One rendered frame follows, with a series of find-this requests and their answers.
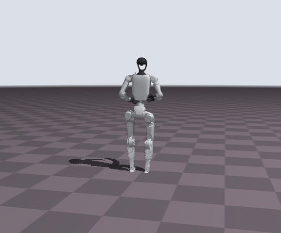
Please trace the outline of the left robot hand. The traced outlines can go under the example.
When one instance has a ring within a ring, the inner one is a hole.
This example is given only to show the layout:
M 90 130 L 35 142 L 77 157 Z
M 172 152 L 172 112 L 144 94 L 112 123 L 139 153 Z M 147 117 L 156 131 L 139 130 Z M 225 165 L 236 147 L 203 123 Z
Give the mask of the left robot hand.
M 128 101 L 128 102 L 132 102 L 133 104 L 136 104 L 136 103 L 138 103 L 139 101 L 138 100 L 134 100 L 134 98 L 132 98 L 132 97 L 130 97 L 131 98 L 131 100 L 130 101 Z

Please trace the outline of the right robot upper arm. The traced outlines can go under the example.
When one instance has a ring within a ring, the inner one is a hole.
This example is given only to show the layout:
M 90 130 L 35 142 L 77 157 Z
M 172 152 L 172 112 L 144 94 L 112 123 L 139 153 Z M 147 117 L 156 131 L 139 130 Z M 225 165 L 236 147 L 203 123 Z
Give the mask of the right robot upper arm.
M 155 94 L 157 99 L 162 98 L 162 92 L 160 90 L 160 85 L 159 85 L 158 79 L 155 76 L 150 76 L 150 81 L 154 83 L 153 86 L 157 92 Z

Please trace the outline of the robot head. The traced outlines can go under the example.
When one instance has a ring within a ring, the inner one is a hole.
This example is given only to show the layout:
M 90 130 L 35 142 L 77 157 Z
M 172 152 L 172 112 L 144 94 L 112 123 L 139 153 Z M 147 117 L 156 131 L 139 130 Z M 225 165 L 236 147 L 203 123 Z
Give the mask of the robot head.
M 146 70 L 146 67 L 147 67 L 147 60 L 145 59 L 145 58 L 139 58 L 138 60 L 137 60 L 137 65 L 138 65 L 138 68 L 139 68 L 139 72 L 138 72 L 138 74 L 137 75 L 146 75 L 145 73 L 144 73 L 144 71 Z M 140 69 L 140 67 L 139 67 L 139 65 L 146 65 L 145 66 L 145 69 Z

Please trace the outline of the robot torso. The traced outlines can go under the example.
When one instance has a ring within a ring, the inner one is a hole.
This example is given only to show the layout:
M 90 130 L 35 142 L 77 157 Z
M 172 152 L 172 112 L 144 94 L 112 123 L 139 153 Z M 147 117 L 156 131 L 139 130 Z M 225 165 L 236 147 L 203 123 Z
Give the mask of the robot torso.
M 146 73 L 145 73 L 146 74 Z M 134 100 L 139 100 L 139 102 L 134 106 L 133 117 L 144 118 L 144 112 L 146 108 L 143 100 L 147 100 L 150 95 L 150 75 L 137 75 L 136 73 L 132 75 L 132 95 Z

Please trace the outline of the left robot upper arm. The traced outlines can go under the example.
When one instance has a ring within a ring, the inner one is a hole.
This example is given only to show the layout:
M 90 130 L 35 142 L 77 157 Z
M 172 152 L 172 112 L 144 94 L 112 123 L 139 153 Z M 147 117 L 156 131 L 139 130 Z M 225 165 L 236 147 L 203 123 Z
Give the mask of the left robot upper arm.
M 125 80 L 124 80 L 124 82 L 122 84 L 122 87 L 121 87 L 121 89 L 119 91 L 119 96 L 121 96 L 121 97 L 125 97 L 126 96 L 125 90 L 128 88 L 130 82 L 132 82 L 132 75 L 126 76 L 126 78 L 125 78 Z

